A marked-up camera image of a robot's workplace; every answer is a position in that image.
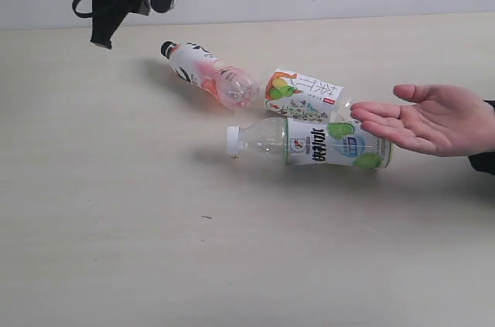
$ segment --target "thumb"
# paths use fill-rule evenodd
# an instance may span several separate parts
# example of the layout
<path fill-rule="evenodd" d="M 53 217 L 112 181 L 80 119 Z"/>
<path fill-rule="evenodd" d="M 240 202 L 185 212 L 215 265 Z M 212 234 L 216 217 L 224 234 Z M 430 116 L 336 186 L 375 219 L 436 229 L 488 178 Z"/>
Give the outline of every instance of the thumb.
<path fill-rule="evenodd" d="M 432 85 L 397 85 L 394 87 L 394 95 L 412 103 L 421 103 L 435 88 Z"/>

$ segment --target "beige table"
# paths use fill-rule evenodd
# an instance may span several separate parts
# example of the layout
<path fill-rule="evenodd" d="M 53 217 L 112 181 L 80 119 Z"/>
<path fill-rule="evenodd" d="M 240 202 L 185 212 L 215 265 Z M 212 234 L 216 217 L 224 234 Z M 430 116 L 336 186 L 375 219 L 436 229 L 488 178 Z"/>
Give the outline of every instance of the beige table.
<path fill-rule="evenodd" d="M 231 114 L 175 77 L 196 41 L 394 100 L 495 97 L 495 15 L 0 32 L 0 325 L 495 325 L 495 179 L 397 150 L 378 173 L 244 169 Z"/>

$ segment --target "human hand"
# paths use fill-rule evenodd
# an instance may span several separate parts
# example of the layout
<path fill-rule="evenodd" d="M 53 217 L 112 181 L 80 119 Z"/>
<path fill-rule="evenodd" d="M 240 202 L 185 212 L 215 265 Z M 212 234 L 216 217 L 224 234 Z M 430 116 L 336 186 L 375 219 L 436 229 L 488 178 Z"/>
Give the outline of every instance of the human hand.
<path fill-rule="evenodd" d="M 398 85 L 413 105 L 356 103 L 351 117 L 400 148 L 442 157 L 495 152 L 495 113 L 474 93 L 449 85 Z"/>

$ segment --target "white bottle cap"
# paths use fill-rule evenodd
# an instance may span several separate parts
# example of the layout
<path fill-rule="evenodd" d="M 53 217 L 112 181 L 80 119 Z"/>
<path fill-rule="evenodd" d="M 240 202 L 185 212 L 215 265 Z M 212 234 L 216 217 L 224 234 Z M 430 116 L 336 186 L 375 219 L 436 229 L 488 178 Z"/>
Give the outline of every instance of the white bottle cap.
<path fill-rule="evenodd" d="M 239 126 L 232 126 L 227 129 L 227 154 L 231 157 L 239 156 Z"/>

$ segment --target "black bottle cap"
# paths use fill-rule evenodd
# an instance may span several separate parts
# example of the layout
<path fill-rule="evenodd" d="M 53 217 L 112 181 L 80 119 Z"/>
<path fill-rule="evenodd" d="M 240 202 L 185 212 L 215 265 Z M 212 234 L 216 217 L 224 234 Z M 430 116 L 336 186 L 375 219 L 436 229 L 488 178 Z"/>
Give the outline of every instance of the black bottle cap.
<path fill-rule="evenodd" d="M 176 43 L 173 43 L 172 41 L 167 41 L 162 45 L 162 55 L 165 58 L 170 59 L 170 50 L 176 46 L 177 46 Z"/>

